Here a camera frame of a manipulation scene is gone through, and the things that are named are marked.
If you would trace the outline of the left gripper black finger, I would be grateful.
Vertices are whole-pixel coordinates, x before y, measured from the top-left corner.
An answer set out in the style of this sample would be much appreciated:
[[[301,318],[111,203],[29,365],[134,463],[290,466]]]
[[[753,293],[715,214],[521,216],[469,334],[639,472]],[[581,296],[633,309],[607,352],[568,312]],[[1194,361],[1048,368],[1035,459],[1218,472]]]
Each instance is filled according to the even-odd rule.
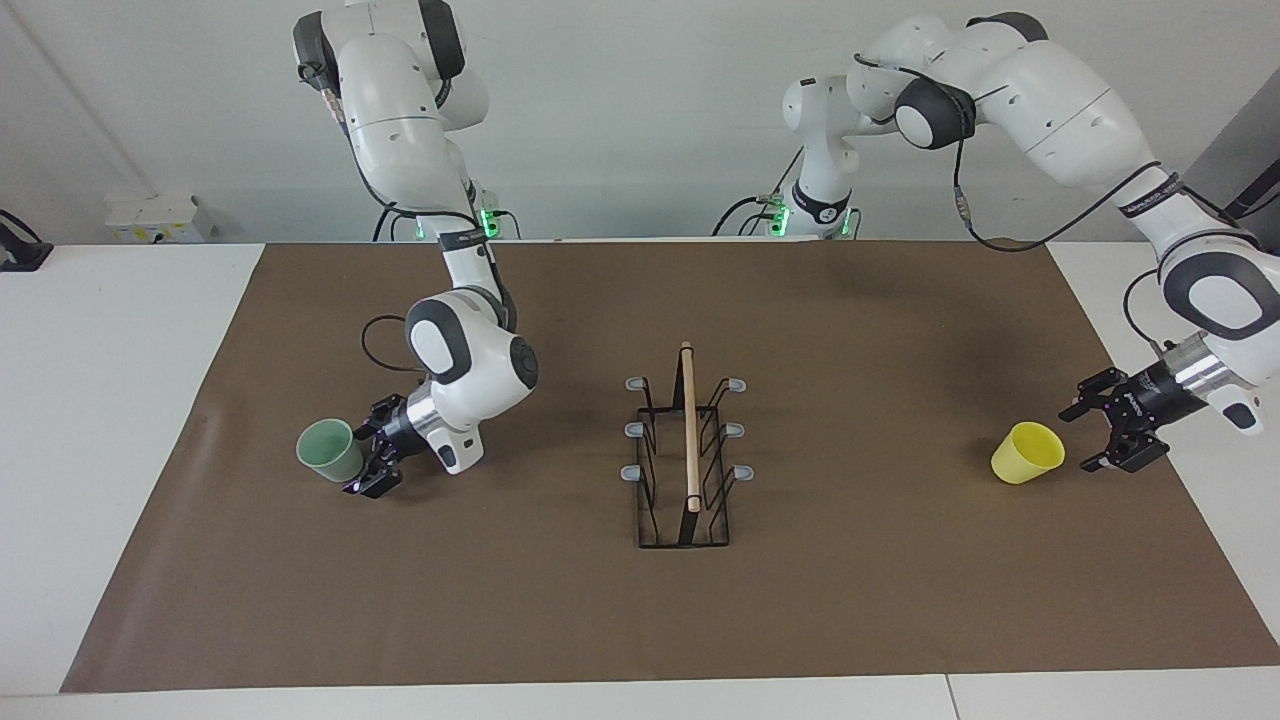
[[[1111,393],[1126,382],[1126,373],[1115,366],[1098,372],[1076,386],[1075,400],[1060,414],[1061,421],[1075,421],[1093,410],[1105,410]]]
[[[1105,468],[1138,473],[1169,452],[1170,446],[1158,438],[1151,427],[1114,425],[1108,430],[1108,442],[1103,451],[1080,461],[1079,468],[1088,473]]]

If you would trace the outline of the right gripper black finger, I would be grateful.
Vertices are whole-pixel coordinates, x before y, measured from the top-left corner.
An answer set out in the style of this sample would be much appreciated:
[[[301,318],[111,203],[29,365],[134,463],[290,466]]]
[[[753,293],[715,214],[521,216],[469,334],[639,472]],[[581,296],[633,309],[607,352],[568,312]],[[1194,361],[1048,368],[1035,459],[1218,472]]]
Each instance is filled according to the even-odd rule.
[[[371,439],[394,419],[402,406],[402,397],[385,397],[370,407],[369,416],[353,429],[356,439]]]
[[[342,491],[347,495],[380,498],[402,482],[401,459],[394,448],[370,451],[360,473],[344,483]]]

